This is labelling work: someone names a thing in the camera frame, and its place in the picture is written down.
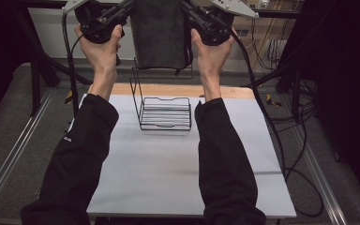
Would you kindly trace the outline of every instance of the black sleeve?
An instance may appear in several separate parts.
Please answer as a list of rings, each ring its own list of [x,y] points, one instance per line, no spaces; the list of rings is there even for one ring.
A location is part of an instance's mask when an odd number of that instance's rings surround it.
[[[255,206],[258,189],[248,156],[223,99],[200,102],[195,119],[206,224],[265,224],[264,213]]]
[[[86,209],[98,187],[118,117],[108,101],[87,95],[72,129],[52,154],[39,199],[21,211],[23,225],[90,224]]]

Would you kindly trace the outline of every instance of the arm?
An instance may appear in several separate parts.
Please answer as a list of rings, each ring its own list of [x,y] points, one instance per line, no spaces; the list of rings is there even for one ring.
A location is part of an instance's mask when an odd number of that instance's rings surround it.
[[[198,49],[198,64],[206,103],[195,109],[200,133],[200,189],[206,224],[265,224],[256,208],[258,189],[245,148],[233,128],[220,94],[219,72],[233,45],[233,38],[220,46],[205,46],[196,30],[192,41]]]
[[[78,37],[82,34],[76,28]],[[109,42],[96,45],[85,38],[81,48],[94,71],[94,85],[83,100],[71,131],[56,146],[45,172],[39,199],[22,211],[23,225],[90,224],[86,209],[98,187],[108,156],[118,112],[108,102],[116,80],[116,52],[122,27]]]

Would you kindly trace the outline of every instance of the gray carpet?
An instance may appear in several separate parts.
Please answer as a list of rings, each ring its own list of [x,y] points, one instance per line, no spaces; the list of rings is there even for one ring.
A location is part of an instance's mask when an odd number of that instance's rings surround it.
[[[85,77],[91,78],[90,70],[84,71]],[[168,76],[165,73],[155,75],[161,77]],[[120,69],[118,81],[128,83],[131,76],[128,70]],[[5,98],[0,104],[0,165],[5,161],[8,152],[21,134],[23,127],[29,119],[31,112],[31,85],[29,67],[19,67],[14,75],[14,80],[10,85]],[[14,168],[11,176],[0,193],[0,218],[19,219],[19,210],[22,206],[33,201],[36,191],[40,187],[44,171],[49,162],[53,148],[64,135],[68,128],[68,122],[72,118],[72,107],[65,105],[64,101],[68,95],[68,77],[61,75],[63,80],[52,96],[52,101],[45,114],[41,118],[30,142],[26,145],[19,162]],[[199,83],[198,76],[193,79],[148,79],[147,83]],[[240,74],[224,74],[221,83],[224,85],[239,86],[246,84],[248,78]],[[261,96],[265,98],[264,92],[271,92],[274,101],[281,102],[281,97],[276,95],[273,87],[276,81],[270,81],[264,85]],[[79,85],[80,94],[85,93],[87,86]],[[308,103],[308,97],[302,97],[302,103]],[[283,107],[266,105],[266,109],[273,118],[287,117],[288,114]],[[278,130],[291,126],[292,123],[286,122],[277,125]],[[337,201],[349,224],[360,224],[360,185],[355,179],[353,172],[347,164],[335,161],[334,153],[330,142],[327,140],[323,128],[321,127],[319,115],[311,117],[307,122],[307,140],[319,160],[322,169],[332,187]],[[300,152],[300,144],[297,141],[294,129],[281,131],[280,138],[284,146],[285,161],[287,166],[291,166]],[[306,162],[302,159],[296,167],[311,181]],[[319,211],[320,201],[314,189],[298,174],[290,176],[289,190],[292,200],[299,210],[314,214]],[[305,217],[298,215],[297,218],[288,218],[281,221],[281,224],[332,224],[331,219],[323,210],[318,217]]]

